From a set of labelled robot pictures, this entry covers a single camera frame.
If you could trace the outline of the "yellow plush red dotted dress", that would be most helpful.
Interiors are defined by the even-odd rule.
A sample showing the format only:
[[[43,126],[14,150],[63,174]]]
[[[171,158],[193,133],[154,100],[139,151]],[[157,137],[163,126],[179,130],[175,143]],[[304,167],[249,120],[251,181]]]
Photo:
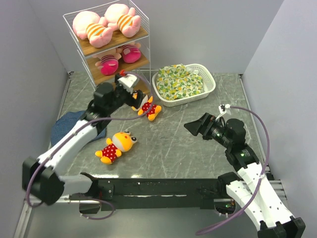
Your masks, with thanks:
[[[137,138],[131,136],[130,132],[118,132],[112,138],[107,138],[106,147],[96,151],[95,155],[100,158],[102,163],[111,165],[122,156],[122,153],[128,152],[136,142]]]

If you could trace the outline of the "black-haired doll pink striped dress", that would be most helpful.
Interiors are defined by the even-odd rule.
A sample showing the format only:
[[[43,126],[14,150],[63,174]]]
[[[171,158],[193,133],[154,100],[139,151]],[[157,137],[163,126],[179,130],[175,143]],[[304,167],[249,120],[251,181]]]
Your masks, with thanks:
[[[121,54],[125,63],[135,63],[141,57],[140,47],[140,43],[131,42],[118,47],[117,52]]]

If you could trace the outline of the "pink plush pig striped shirt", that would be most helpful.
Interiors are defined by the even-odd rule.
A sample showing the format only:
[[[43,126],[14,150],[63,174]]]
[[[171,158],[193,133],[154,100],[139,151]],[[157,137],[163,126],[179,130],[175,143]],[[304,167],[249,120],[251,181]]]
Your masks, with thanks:
[[[79,12],[73,19],[72,28],[77,37],[88,39],[95,48],[107,45],[112,39],[113,30],[107,27],[106,18],[92,11]]]

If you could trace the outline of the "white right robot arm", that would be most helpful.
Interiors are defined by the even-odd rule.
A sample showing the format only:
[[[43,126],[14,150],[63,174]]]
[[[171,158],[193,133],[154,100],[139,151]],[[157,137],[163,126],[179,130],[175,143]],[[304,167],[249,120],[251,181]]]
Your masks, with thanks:
[[[300,238],[306,225],[286,208],[267,176],[262,171],[253,149],[245,142],[244,123],[238,119],[224,122],[205,113],[200,119],[184,124],[193,135],[204,140],[215,140],[222,145],[235,172],[218,177],[217,193],[232,198],[241,209],[229,221],[246,213],[260,238]]]

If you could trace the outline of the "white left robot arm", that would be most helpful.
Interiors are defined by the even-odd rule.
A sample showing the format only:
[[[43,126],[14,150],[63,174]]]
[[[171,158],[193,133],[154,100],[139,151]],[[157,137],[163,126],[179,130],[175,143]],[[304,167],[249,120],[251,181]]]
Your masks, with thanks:
[[[111,114],[124,104],[139,107],[143,99],[141,90],[126,89],[118,83],[100,84],[93,100],[71,131],[50,150],[38,158],[27,158],[22,165],[22,188],[26,201],[30,195],[42,203],[52,205],[63,195],[82,194],[87,199],[98,197],[98,179],[88,173],[76,176],[61,176],[62,171],[78,152],[113,120]]]

